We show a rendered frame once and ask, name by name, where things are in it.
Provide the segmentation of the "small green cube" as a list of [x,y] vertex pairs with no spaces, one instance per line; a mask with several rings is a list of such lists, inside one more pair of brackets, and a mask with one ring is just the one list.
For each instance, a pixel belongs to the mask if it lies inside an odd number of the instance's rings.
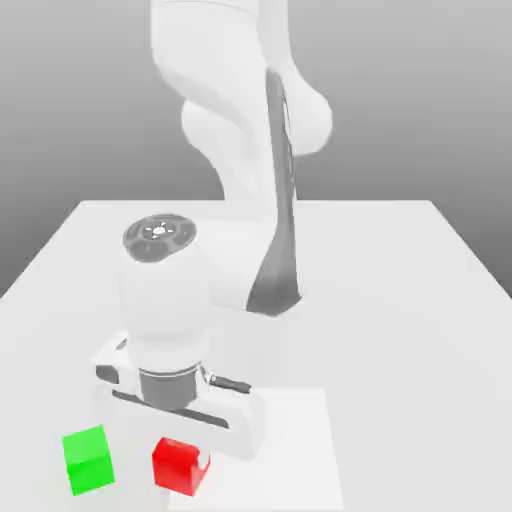
[[115,482],[112,457],[103,425],[63,436],[62,447],[74,496]]

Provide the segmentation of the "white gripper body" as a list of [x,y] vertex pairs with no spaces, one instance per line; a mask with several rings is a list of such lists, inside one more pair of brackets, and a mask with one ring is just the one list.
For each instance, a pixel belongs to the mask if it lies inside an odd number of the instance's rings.
[[169,412],[98,385],[93,403],[106,430],[124,441],[134,436],[151,445],[169,438],[247,461],[256,456],[265,436],[265,405],[255,390],[243,394],[209,387],[188,406]]

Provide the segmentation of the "small red cube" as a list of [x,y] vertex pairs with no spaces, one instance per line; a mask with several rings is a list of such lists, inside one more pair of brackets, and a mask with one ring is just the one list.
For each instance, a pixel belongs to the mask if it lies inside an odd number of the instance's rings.
[[163,437],[152,452],[152,466],[156,485],[193,497],[206,472],[198,468],[201,450],[195,445]]

